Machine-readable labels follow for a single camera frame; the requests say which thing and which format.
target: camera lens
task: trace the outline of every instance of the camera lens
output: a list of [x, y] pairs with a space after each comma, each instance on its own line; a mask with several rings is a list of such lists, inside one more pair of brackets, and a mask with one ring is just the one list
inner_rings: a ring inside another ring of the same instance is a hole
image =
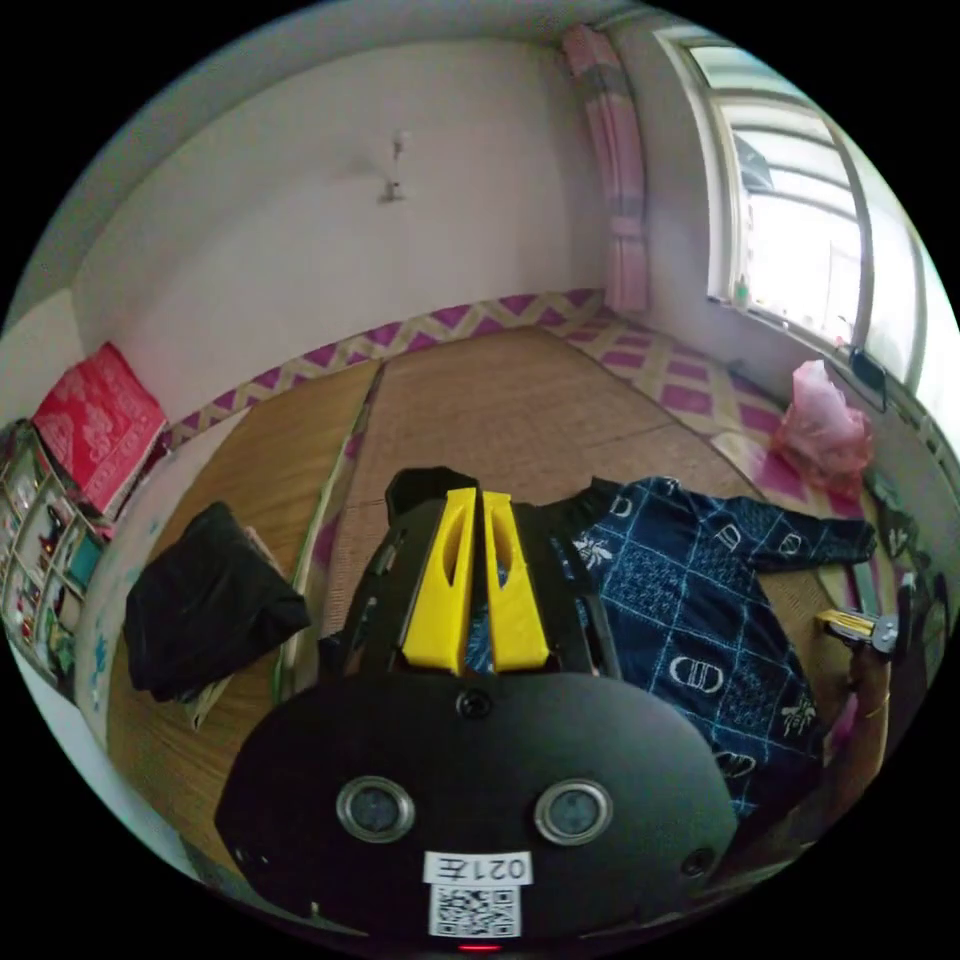
[[541, 835], [559, 846], [574, 847], [600, 836], [613, 817], [610, 795], [599, 784], [565, 780], [537, 801], [534, 820]]
[[367, 843], [392, 843], [413, 826], [413, 801], [398, 784], [383, 777], [351, 780], [337, 797], [344, 829]]
[[392, 830], [400, 819], [400, 804], [380, 787], [364, 787], [350, 802], [350, 814], [362, 829], [370, 833]]

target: window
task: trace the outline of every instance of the window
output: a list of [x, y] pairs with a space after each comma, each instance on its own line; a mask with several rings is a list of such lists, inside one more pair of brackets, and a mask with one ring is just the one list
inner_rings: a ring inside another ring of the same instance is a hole
[[920, 238], [861, 150], [797, 87], [706, 31], [661, 34], [706, 110], [726, 191], [711, 295], [821, 346], [861, 347], [960, 453], [960, 330]]

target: red patterned cloth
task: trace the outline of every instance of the red patterned cloth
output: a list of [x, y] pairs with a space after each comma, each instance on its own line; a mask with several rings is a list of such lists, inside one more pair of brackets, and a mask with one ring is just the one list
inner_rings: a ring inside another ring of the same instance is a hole
[[167, 418], [107, 343], [60, 378], [33, 423], [84, 497], [115, 519]]

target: black cloth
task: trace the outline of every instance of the black cloth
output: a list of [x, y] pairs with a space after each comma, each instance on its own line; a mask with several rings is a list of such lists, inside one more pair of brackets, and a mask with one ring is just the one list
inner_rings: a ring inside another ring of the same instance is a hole
[[214, 503], [144, 569], [127, 597], [124, 637], [135, 690], [184, 700], [310, 625], [303, 597], [225, 503]]

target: label sticker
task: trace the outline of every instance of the label sticker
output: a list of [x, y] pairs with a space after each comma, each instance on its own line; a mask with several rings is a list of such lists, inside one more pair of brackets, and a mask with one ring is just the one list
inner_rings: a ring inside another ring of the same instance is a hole
[[444, 887], [525, 887], [533, 883], [529, 852], [434, 853], [423, 858], [423, 882]]
[[520, 936], [520, 887], [430, 886], [430, 936]]

